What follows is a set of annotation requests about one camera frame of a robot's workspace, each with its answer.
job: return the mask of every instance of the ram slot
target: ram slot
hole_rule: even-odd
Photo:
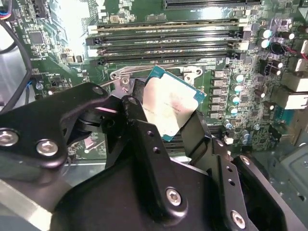
[[[261,0],[165,0],[165,9],[187,10],[206,7],[238,7],[260,4]]]
[[[157,22],[157,23],[130,23],[130,24],[108,24],[89,26],[89,34],[113,33],[117,31],[139,30],[146,32],[159,29],[178,29],[178,28],[196,28],[205,26],[236,26],[242,24],[240,19],[223,20],[198,20],[198,21],[175,21],[175,22]]]
[[[172,61],[172,62],[198,62],[202,59],[226,57],[227,52],[203,52],[203,53],[172,53],[172,54],[148,54],[148,55],[123,55],[123,56],[105,56],[98,60],[91,60],[90,64],[94,66],[105,65],[118,62],[143,62],[143,61]]]
[[[203,49],[203,48],[226,48],[228,47],[229,41],[222,42],[198,42],[198,43],[167,43],[167,44],[146,44],[142,46],[133,45],[133,46],[99,46],[91,47],[97,49],[97,51],[104,52],[132,52],[139,50],[151,50],[151,51],[160,51],[162,49]]]

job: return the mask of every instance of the green circuit board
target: green circuit board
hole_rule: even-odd
[[[272,58],[286,67],[289,57],[262,48],[260,32],[270,29],[270,42],[290,43],[275,36],[302,24],[300,1],[180,2],[16,0],[10,22],[31,55],[36,94],[48,97],[83,82],[100,84],[111,72],[129,65],[195,65],[203,74],[193,85],[207,94],[199,110],[209,126],[221,126],[226,119],[233,125],[229,149],[240,152],[247,145],[241,140],[243,129],[250,133],[247,142],[254,150],[271,148],[268,130],[277,120],[277,108],[270,111],[263,102],[270,101],[281,76],[261,77],[259,62]],[[181,77],[179,71],[172,72]],[[148,74],[136,73],[131,79]],[[237,84],[235,74],[244,76],[241,92],[232,88]],[[264,91],[265,97],[257,97],[255,89]],[[232,95],[241,99],[238,105],[230,100]],[[232,114],[232,107],[238,113]],[[174,155],[183,152],[178,137],[166,147]],[[93,133],[73,144],[69,153],[78,159],[104,159],[104,135]]]

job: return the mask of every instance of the wire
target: wire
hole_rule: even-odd
[[[8,48],[6,48],[6,49],[4,49],[4,50],[1,50],[1,51],[0,51],[0,54],[6,54],[6,53],[12,51],[15,47],[17,47],[17,44],[16,44],[15,42],[13,42],[13,43],[11,44],[11,46],[9,46]]]
[[[8,19],[12,15],[13,10],[13,0],[8,0],[8,11],[6,13],[0,12],[0,19],[5,20]]]
[[[8,112],[14,108],[16,103],[18,102],[20,96],[22,95],[25,87],[27,86],[31,75],[32,75],[32,64],[30,60],[30,56],[27,53],[25,47],[22,45],[22,43],[19,41],[17,35],[14,33],[14,31],[9,27],[9,25],[6,24],[6,22],[0,20],[0,25],[3,26],[3,28],[6,30],[6,32],[12,37],[13,41],[16,43],[17,47],[19,48],[20,54],[24,60],[25,66],[26,66],[26,74],[23,77],[22,81],[20,82],[19,86],[17,87],[16,91],[12,95],[12,97],[9,99],[9,101],[6,103],[6,105],[1,110],[0,114],[4,112]]]

